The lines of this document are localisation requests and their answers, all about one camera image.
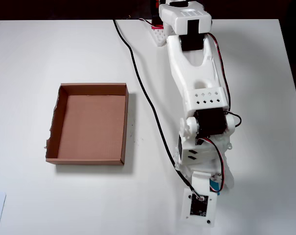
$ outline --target wire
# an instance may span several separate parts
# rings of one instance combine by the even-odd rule
[[[235,127],[238,127],[239,125],[242,124],[242,118],[241,118],[241,116],[239,116],[238,114],[234,114],[234,113],[232,113],[232,112],[230,112],[230,111],[224,111],[224,113],[225,113],[225,114],[231,114],[231,115],[236,116],[236,117],[238,117],[238,118],[240,119],[240,122],[239,122],[238,124],[236,124]]]
[[[143,93],[144,93],[144,95],[145,95],[145,97],[146,97],[146,99],[147,99],[149,105],[151,106],[151,109],[152,109],[152,111],[153,111],[154,117],[155,117],[156,122],[157,122],[157,125],[158,125],[158,129],[159,129],[159,132],[160,132],[160,135],[161,135],[161,139],[162,139],[163,145],[164,145],[164,147],[165,147],[165,149],[166,149],[166,152],[167,152],[167,154],[168,154],[168,157],[169,157],[169,159],[170,159],[170,161],[171,161],[173,167],[175,168],[175,162],[174,162],[174,160],[173,160],[173,158],[172,158],[172,155],[171,155],[171,152],[170,152],[170,150],[169,150],[168,144],[167,144],[166,139],[165,139],[165,137],[164,137],[164,134],[163,134],[163,131],[162,131],[162,128],[161,128],[161,125],[160,125],[160,121],[159,121],[159,118],[158,118],[158,115],[157,115],[156,109],[154,108],[154,105],[153,105],[152,101],[150,100],[150,98],[149,98],[149,96],[148,96],[148,94],[147,94],[147,92],[146,92],[146,90],[145,90],[145,88],[144,88],[144,86],[143,86],[143,83],[142,83],[142,81],[141,81],[141,79],[140,79],[140,76],[139,76],[139,74],[138,74],[138,70],[137,70],[137,66],[136,66],[136,62],[135,62],[135,58],[134,58],[134,54],[133,54],[133,50],[132,50],[132,48],[130,47],[130,45],[125,41],[125,39],[122,37],[122,35],[121,35],[120,31],[119,31],[119,28],[118,28],[117,23],[115,22],[115,20],[113,20],[113,23],[114,23],[114,26],[115,26],[115,28],[116,28],[116,30],[117,30],[117,33],[118,33],[119,37],[121,38],[121,40],[124,42],[124,44],[125,44],[125,45],[128,47],[128,49],[129,49],[130,55],[131,55],[131,57],[132,57],[132,61],[133,61],[133,65],[134,65],[134,69],[135,69],[135,72],[136,72],[137,79],[138,79],[138,81],[139,81],[139,84],[140,84],[140,86],[141,86],[141,88],[142,88],[142,90],[143,90]],[[183,174],[182,174],[180,171],[178,171],[178,170],[176,170],[176,172],[177,172],[177,174],[179,175],[179,177],[181,177],[181,179],[183,180],[183,182],[184,182],[184,183],[185,183],[185,184],[191,189],[191,191],[196,195],[196,197],[197,197],[197,198],[200,198],[199,194],[195,191],[194,187],[193,187],[193,186],[191,185],[191,183],[190,183],[190,182],[189,182],[189,181],[183,176]]]
[[[143,18],[138,18],[138,19],[139,19],[140,21],[144,21],[144,22],[150,24],[150,26],[154,27],[154,25],[153,25],[152,23],[150,23],[149,21],[147,21],[147,20],[145,20],[145,19],[143,19]]]
[[[213,36],[212,33],[207,33],[208,35],[210,35],[210,37],[213,39],[213,41],[215,42],[215,45],[216,45],[216,48],[217,48],[217,52],[218,52],[218,55],[219,55],[219,58],[220,58],[220,64],[221,64],[221,70],[222,70],[222,75],[223,75],[223,79],[224,79],[224,83],[225,83],[225,87],[226,87],[226,91],[227,91],[227,96],[228,96],[228,111],[225,111],[224,113],[227,113],[227,114],[231,114],[233,116],[236,116],[240,119],[240,122],[235,125],[235,127],[238,127],[239,125],[242,124],[242,118],[238,115],[238,114],[234,114],[232,112],[230,112],[231,110],[231,94],[230,94],[230,90],[229,90],[229,87],[228,87],[228,83],[227,83],[227,80],[226,80],[226,77],[225,77],[225,71],[224,71],[224,65],[223,65],[223,59],[222,59],[222,56],[221,56],[221,52],[220,52],[220,48],[219,48],[219,44],[218,44],[218,41],[216,39],[215,36]]]
[[[222,60],[219,44],[218,44],[218,41],[217,41],[216,37],[213,36],[212,33],[207,33],[207,34],[210,35],[210,37],[212,37],[213,41],[215,42],[217,52],[218,52],[218,55],[219,55],[219,58],[220,58],[222,75],[223,75],[223,79],[224,79],[224,83],[225,83],[225,87],[226,87],[226,91],[227,91],[227,96],[228,96],[228,110],[230,111],[231,110],[231,94],[230,94],[230,90],[228,88],[227,80],[226,80],[226,77],[225,77],[224,65],[223,65],[223,60]]]
[[[223,161],[223,157],[222,157],[222,154],[221,152],[219,151],[218,147],[216,146],[215,143],[213,143],[212,140],[208,139],[208,138],[199,138],[207,143],[210,143],[214,146],[214,148],[216,149],[217,153],[218,153],[218,156],[219,156],[219,159],[220,159],[220,163],[221,163],[221,178],[222,178],[222,181],[221,181],[221,187],[219,190],[215,190],[213,189],[211,186],[210,186],[210,190],[213,191],[213,192],[220,192],[223,187],[224,187],[224,161]]]
[[[163,26],[162,25],[160,25],[160,26],[154,26],[152,23],[150,23],[149,21],[147,21],[147,20],[145,20],[145,19],[143,19],[143,18],[138,18],[140,21],[143,21],[143,22],[145,22],[145,23],[147,23],[147,24],[149,24],[150,26],[151,26],[151,28],[152,29],[163,29]]]

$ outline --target cardboard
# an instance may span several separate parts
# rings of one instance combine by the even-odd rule
[[[123,165],[128,91],[125,83],[61,84],[46,161]]]

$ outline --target dark background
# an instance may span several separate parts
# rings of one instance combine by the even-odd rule
[[[296,0],[198,0],[213,19],[279,19],[296,86]],[[0,0],[0,20],[151,19],[150,0]]]

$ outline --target white robotic arm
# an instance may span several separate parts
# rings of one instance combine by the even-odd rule
[[[232,148],[230,135],[234,133],[235,121],[226,113],[229,110],[226,90],[221,86],[206,34],[211,30],[211,16],[196,1],[162,4],[159,15],[168,35],[171,72],[182,96],[185,115],[180,120],[175,168],[191,179],[198,194],[185,189],[181,217],[212,227],[217,193],[210,184],[218,182],[221,189],[223,183],[228,188],[234,186],[224,153]],[[186,53],[200,49],[202,64],[192,65]]]

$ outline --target white table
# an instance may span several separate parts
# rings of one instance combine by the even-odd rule
[[[118,21],[170,150],[183,114],[166,47],[140,21]],[[278,20],[215,20],[232,110],[226,153],[235,188],[216,226],[181,223],[184,183],[166,155],[127,47],[112,21],[0,22],[0,235],[296,234],[296,91]],[[60,83],[126,82],[125,166],[45,162]]]

